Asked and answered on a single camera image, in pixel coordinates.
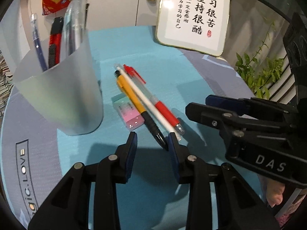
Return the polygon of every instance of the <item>white pen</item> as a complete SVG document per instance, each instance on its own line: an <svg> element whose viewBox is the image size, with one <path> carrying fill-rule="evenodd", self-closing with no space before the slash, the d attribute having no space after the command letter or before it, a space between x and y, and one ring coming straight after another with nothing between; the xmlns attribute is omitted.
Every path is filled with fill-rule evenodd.
<svg viewBox="0 0 307 230"><path fill-rule="evenodd" d="M163 127L168 132L174 132L176 134L177 140L180 141L181 137L175 128L163 117L163 115L155 108L155 106L150 102L150 100L142 93L142 91L134 84L128 74L124 71L124 69L119 64L115 64L115 68L119 70L120 74L125 78L128 84L131 86L136 95L142 100L144 105L151 111L152 114L157 118L157 120L163 125Z"/></svg>

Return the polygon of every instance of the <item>screw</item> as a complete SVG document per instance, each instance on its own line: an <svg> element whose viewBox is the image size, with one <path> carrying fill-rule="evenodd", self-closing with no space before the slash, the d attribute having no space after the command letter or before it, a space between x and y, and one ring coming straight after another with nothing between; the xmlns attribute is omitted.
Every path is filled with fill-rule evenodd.
<svg viewBox="0 0 307 230"><path fill-rule="evenodd" d="M230 170L231 169L231 165L229 163L223 163L222 164L223 169L225 170Z"/></svg>
<svg viewBox="0 0 307 230"><path fill-rule="evenodd" d="M243 131L238 131L238 130L233 131L232 134L233 134L234 136L236 136L236 137L243 137L243 136L244 136L244 132L243 132Z"/></svg>
<svg viewBox="0 0 307 230"><path fill-rule="evenodd" d="M118 156L117 155L109 155L109 157L108 157L108 159L110 160L110 161L115 161L115 160L117 160L117 158L118 158Z"/></svg>
<svg viewBox="0 0 307 230"><path fill-rule="evenodd" d="M75 163L75 165L74 165L74 168L76 169L76 170L79 170L79 169L81 169L83 167L83 164L82 163Z"/></svg>
<svg viewBox="0 0 307 230"><path fill-rule="evenodd" d="M189 155L189 156L188 156L188 160L191 161L191 162L195 162L196 159L197 159L197 157L194 156L194 155Z"/></svg>
<svg viewBox="0 0 307 230"><path fill-rule="evenodd" d="M232 117L232 114L231 113L223 113L223 116L224 117Z"/></svg>

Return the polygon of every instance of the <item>black rubber grip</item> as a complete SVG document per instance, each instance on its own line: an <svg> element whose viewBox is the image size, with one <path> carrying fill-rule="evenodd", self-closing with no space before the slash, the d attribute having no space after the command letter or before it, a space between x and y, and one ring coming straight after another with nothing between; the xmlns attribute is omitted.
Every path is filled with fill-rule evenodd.
<svg viewBox="0 0 307 230"><path fill-rule="evenodd" d="M154 136L156 136L157 134L162 135L158 126L156 125L156 123L154 122L154 120L152 119L152 117L149 115L148 112L143 112L143 113L141 113L141 115L145 120L145 125L146 125L147 129L150 131L150 133L152 135L154 135Z"/></svg>
<svg viewBox="0 0 307 230"><path fill-rule="evenodd" d="M49 47L48 66L54 67L56 64L56 44L52 44Z"/></svg>

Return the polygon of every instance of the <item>red utility knife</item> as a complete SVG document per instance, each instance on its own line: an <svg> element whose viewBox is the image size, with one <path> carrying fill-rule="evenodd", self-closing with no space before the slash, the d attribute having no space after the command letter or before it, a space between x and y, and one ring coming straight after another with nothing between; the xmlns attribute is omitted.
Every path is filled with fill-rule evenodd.
<svg viewBox="0 0 307 230"><path fill-rule="evenodd" d="M51 32L50 32L50 41L49 41L49 57L48 57L49 68L52 68L59 63L63 25L64 25L63 17L55 18L52 23Z"/></svg>

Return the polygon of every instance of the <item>framed sign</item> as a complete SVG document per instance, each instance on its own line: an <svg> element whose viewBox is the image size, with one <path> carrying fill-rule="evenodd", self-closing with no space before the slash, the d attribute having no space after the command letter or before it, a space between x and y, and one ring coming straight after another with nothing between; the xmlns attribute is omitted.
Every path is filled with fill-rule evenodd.
<svg viewBox="0 0 307 230"><path fill-rule="evenodd" d="M161 0L156 38L163 44L220 56L230 0Z"/></svg>

